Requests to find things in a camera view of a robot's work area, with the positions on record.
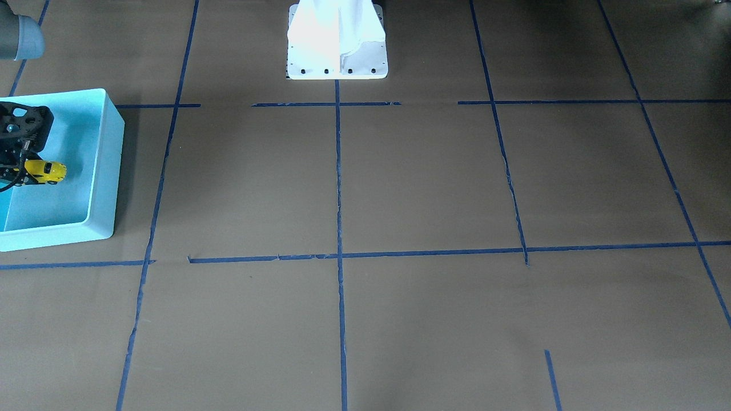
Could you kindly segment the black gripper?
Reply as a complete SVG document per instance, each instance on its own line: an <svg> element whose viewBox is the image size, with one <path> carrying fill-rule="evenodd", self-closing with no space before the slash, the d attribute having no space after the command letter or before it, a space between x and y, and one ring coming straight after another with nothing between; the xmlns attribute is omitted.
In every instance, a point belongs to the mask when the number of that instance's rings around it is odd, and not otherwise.
<svg viewBox="0 0 731 411"><path fill-rule="evenodd" d="M54 116L45 105L30 106L18 102L2 102L1 174L7 186L28 186L24 164L27 160L43 160L44 150Z"/></svg>

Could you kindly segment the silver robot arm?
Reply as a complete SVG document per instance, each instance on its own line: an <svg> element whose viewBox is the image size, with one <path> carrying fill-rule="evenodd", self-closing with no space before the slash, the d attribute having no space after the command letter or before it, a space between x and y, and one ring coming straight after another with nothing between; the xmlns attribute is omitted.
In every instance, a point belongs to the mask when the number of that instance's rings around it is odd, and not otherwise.
<svg viewBox="0 0 731 411"><path fill-rule="evenodd" d="M1 55L3 60L39 58L45 51L45 38L39 23L17 15L7 2L1 7ZM40 156L53 124L46 106L2 102L2 192L35 184L58 184L65 177L65 166L44 161Z"/></svg>

